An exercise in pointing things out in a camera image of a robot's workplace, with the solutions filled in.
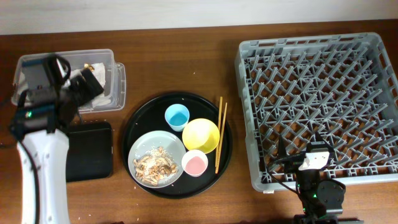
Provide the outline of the food scraps on plate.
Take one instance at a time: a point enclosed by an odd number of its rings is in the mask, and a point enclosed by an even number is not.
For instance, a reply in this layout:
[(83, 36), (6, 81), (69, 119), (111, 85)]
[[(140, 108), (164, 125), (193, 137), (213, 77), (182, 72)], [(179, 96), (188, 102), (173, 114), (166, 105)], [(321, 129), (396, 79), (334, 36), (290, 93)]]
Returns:
[(135, 177), (142, 183), (157, 187), (159, 182), (169, 180), (178, 171), (178, 165), (162, 147), (153, 148), (140, 159), (132, 161)]

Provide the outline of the grey plate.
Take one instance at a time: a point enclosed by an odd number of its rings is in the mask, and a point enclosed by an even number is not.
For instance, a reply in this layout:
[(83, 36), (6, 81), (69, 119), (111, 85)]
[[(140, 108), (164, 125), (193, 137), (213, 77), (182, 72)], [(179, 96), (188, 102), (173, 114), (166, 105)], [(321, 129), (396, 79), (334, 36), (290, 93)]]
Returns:
[[(132, 161), (134, 159), (140, 159), (142, 156), (147, 154), (148, 151), (151, 151), (153, 148), (158, 148), (159, 146), (162, 146), (170, 154), (174, 162), (178, 165), (178, 171), (169, 180), (161, 181), (157, 187), (154, 187), (149, 184), (142, 183), (135, 177), (136, 172), (134, 171)], [(185, 153), (185, 146), (181, 140), (176, 137), (176, 135), (167, 131), (151, 131), (139, 137), (131, 146), (127, 157), (128, 170), (133, 179), (139, 184), (150, 189), (163, 188), (173, 184), (183, 174), (182, 157)]]

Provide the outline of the yellow plastic bowl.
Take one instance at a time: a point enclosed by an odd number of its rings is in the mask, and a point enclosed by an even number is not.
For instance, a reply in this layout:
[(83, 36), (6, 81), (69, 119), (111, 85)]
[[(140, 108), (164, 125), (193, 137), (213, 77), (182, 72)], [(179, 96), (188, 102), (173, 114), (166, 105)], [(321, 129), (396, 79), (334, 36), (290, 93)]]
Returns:
[(190, 121), (182, 133), (184, 146), (189, 150), (199, 150), (208, 154), (218, 145), (220, 134), (217, 125), (205, 118)]

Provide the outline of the grey dishwasher rack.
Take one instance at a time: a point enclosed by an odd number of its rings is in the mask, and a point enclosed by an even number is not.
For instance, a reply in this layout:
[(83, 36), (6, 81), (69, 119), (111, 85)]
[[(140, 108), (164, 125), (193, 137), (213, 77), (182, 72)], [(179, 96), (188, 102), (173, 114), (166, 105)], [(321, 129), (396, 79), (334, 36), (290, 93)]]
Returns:
[(397, 180), (397, 75), (374, 32), (241, 42), (235, 59), (252, 187), (293, 187), (274, 163), (318, 131), (335, 150), (322, 177), (346, 185)]

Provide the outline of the white paper napkin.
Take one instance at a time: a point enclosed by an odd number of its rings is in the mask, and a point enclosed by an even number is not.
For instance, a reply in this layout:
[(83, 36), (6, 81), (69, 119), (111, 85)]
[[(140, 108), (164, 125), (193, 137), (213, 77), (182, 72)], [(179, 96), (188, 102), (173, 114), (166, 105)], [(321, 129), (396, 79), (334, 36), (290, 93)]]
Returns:
[(100, 63), (92, 63), (92, 64), (84, 64), (84, 67), (81, 69), (72, 70), (70, 79), (81, 74), (81, 71), (84, 69), (89, 69), (92, 73), (94, 79), (97, 84), (103, 89), (103, 92), (93, 98), (88, 104), (92, 109), (97, 109), (101, 106), (105, 106), (111, 103), (111, 72), (106, 68), (106, 65), (103, 62)]

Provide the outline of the clear plastic waste bin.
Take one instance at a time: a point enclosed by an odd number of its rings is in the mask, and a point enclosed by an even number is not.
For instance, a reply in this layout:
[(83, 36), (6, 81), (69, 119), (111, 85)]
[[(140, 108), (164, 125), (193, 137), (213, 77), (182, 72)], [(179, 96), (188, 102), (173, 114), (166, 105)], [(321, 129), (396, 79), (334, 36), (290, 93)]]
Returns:
[(122, 63), (114, 60), (110, 49), (91, 49), (57, 52), (68, 60), (74, 77), (85, 65), (94, 68), (93, 74), (104, 88), (104, 92), (79, 108), (81, 114), (118, 111), (126, 101), (126, 72)]

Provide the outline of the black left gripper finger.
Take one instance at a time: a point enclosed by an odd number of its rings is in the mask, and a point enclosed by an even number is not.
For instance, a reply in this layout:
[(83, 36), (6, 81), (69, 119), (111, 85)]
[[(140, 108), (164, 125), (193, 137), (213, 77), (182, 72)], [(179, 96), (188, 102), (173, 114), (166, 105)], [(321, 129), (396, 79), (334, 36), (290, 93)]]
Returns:
[(89, 69), (81, 70), (81, 75), (85, 79), (86, 88), (88, 89), (89, 93), (104, 92), (104, 88)]
[(83, 106), (102, 93), (89, 93), (86, 88), (85, 79), (79, 75), (71, 79), (70, 90), (72, 91), (77, 106)]

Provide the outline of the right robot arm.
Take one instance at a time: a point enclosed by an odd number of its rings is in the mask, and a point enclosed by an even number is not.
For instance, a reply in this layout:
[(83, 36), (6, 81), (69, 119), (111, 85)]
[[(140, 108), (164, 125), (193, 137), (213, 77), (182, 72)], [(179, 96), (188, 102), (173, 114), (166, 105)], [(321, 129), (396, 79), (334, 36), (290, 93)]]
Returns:
[(320, 172), (335, 160), (334, 149), (315, 133), (315, 140), (308, 143), (304, 151), (288, 155), (284, 139), (279, 137), (278, 154), (275, 164), (280, 164), (286, 174), (295, 174), (296, 184), (293, 193), (300, 199), (302, 215), (295, 215), (293, 222), (338, 223), (338, 215), (343, 213), (345, 184), (334, 179), (322, 179)]

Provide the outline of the light blue plastic cup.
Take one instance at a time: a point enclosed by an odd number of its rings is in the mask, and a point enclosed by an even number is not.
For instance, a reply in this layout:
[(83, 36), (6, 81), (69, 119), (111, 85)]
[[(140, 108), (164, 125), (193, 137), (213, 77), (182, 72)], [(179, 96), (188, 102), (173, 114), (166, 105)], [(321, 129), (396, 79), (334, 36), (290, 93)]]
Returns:
[(170, 105), (165, 110), (167, 124), (176, 132), (182, 132), (190, 119), (188, 108), (182, 104)]

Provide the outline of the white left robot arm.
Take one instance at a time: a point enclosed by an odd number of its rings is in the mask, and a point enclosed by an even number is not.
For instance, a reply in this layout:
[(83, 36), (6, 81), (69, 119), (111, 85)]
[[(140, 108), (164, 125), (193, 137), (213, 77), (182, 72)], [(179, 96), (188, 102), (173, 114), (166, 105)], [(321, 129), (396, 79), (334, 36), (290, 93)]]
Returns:
[(68, 87), (25, 90), (19, 98), (10, 132), (22, 166), (22, 222), (69, 223), (66, 134), (80, 106), (104, 91), (84, 68)]

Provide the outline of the pink plastic cup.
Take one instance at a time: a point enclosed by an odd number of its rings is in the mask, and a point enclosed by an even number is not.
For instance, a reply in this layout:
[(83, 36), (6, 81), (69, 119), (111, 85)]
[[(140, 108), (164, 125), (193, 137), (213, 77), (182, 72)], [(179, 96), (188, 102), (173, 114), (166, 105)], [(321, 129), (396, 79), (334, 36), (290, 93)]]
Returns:
[(192, 177), (201, 176), (208, 167), (206, 154), (199, 150), (191, 150), (182, 157), (183, 170)]

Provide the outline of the wooden chopstick left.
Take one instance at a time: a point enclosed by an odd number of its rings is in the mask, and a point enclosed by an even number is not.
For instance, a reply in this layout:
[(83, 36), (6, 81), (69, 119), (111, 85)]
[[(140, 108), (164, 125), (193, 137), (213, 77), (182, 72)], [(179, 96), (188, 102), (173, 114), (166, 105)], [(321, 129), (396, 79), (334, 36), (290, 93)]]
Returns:
[(219, 113), (218, 113), (218, 132), (220, 134), (219, 142), (216, 147), (216, 159), (215, 159), (215, 168), (218, 168), (218, 153), (219, 153), (219, 146), (220, 146), (220, 139), (221, 139), (221, 117), (222, 117), (222, 105), (223, 105), (223, 97), (220, 97), (219, 103)]

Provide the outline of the gold snack wrapper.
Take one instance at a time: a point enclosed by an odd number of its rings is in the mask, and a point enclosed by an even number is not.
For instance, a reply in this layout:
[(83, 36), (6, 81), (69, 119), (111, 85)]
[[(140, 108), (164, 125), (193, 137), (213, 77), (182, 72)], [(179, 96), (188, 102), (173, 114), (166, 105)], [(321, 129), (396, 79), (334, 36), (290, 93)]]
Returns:
[(88, 63), (84, 64), (84, 68), (85, 69), (89, 69), (91, 72), (95, 70), (95, 68), (92, 65), (88, 64)]

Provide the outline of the wooden chopstick right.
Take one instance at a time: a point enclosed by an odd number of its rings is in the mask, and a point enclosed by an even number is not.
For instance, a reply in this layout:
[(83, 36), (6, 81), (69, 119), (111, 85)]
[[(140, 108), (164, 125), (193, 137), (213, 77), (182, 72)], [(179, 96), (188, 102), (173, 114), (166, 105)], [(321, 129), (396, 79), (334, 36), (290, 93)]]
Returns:
[(225, 124), (226, 124), (227, 108), (228, 108), (228, 103), (225, 103), (222, 126), (221, 126), (221, 132), (220, 132), (220, 141), (219, 141), (218, 151), (217, 151), (218, 154), (217, 154), (217, 160), (216, 160), (215, 174), (218, 174), (218, 171), (219, 171), (219, 168), (220, 168), (221, 151), (222, 151), (222, 145), (223, 145), (223, 137), (224, 137), (225, 126), (226, 126)]

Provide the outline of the black rectangular waste bin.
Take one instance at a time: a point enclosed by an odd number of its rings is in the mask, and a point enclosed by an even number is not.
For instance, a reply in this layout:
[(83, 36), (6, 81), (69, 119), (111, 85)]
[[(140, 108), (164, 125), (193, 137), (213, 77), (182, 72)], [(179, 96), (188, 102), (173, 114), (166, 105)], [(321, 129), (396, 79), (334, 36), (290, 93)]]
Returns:
[(113, 134), (108, 122), (68, 129), (67, 182), (103, 179), (113, 173)]

